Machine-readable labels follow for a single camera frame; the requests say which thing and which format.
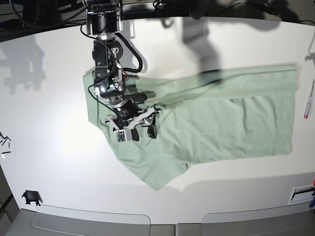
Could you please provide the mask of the black plastic clip part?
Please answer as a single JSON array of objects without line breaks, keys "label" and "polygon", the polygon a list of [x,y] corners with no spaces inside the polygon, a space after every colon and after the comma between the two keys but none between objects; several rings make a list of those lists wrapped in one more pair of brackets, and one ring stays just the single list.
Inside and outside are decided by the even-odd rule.
[{"label": "black plastic clip part", "polygon": [[22,194],[22,198],[25,198],[27,205],[30,205],[32,202],[34,202],[36,206],[41,206],[40,202],[43,202],[40,194],[37,191],[26,190]]}]

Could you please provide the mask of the light green T-shirt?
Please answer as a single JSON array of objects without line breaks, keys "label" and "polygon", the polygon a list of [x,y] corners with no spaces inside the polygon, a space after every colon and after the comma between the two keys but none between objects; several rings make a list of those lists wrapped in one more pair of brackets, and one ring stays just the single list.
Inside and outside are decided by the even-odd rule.
[{"label": "light green T-shirt", "polygon": [[141,181],[160,190],[190,165],[290,153],[295,64],[207,71],[177,80],[137,78],[142,108],[161,109],[157,137],[137,127],[139,141],[118,144],[105,123],[110,111],[86,94],[88,120],[104,134],[115,157]]}]

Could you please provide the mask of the small black hex keys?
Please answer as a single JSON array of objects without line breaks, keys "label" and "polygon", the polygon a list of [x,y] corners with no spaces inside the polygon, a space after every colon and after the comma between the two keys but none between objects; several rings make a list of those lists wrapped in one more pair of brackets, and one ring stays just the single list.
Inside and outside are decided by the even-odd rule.
[{"label": "small black hex keys", "polygon": [[9,136],[0,133],[0,156],[2,159],[11,153],[11,142],[12,139]]}]

